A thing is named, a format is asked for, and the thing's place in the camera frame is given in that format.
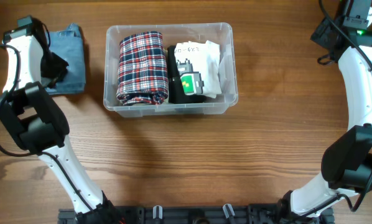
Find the clear plastic container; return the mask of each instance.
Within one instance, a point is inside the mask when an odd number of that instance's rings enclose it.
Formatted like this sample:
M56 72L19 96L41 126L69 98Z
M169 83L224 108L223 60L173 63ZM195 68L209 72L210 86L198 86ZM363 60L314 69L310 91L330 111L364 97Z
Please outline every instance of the clear plastic container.
M116 98L118 88L119 42L125 37L145 31L159 31L163 36L164 48L181 42L205 43L210 40L220 44L219 78L222 94L215 99L207 98L204 103L168 104L147 106L121 106ZM105 93L103 104L107 110L123 117L165 114L222 114L238 101L233 31L225 22L212 24L174 24L112 26L107 30Z

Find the plaid fabric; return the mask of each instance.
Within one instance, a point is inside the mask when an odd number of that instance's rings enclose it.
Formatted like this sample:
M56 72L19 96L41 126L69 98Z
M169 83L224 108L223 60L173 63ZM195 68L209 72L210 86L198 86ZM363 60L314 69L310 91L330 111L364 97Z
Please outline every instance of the plaid fabric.
M159 105L168 97L167 62L162 34L131 35L119 44L117 99L124 106Z

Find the wood surface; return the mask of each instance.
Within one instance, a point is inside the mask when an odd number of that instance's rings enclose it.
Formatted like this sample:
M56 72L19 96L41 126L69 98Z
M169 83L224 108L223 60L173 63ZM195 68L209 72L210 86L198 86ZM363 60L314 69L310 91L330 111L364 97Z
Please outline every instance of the wood surface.
M71 22L85 38L86 88L54 100L66 114L79 160L115 205L276 203L318 172L345 131L348 108L337 65L310 41L323 19L316 0L4 1L2 33L28 14L50 30ZM334 15L338 1L325 1ZM227 22L233 27L239 101L225 114L125 119L103 106L106 31L113 25ZM0 50L0 92L7 54ZM17 146L0 124L5 148ZM72 203L36 157L0 153L0 223L56 223ZM372 223L372 192L336 223Z

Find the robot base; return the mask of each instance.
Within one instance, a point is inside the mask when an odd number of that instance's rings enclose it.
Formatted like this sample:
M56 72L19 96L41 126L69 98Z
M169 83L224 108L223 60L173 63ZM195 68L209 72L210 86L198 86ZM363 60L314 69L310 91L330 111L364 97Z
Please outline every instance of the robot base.
M225 217L222 207L170 207L162 209L162 219L153 219L153 208L116 207L127 224L276 224L276 204L251 204L233 207L234 219ZM278 224L287 223L281 220ZM76 224L72 209L61 209L58 224ZM328 208L309 223L334 224L333 209Z

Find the folded blue cloth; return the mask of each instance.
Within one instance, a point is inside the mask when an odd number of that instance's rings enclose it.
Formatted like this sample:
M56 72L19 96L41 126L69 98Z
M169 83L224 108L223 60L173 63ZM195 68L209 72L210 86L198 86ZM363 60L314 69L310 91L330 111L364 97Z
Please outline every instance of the folded blue cloth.
M45 89L50 95L82 93L85 87L84 49L80 28L70 24L65 30L49 32L50 51L67 61L67 74L54 88Z

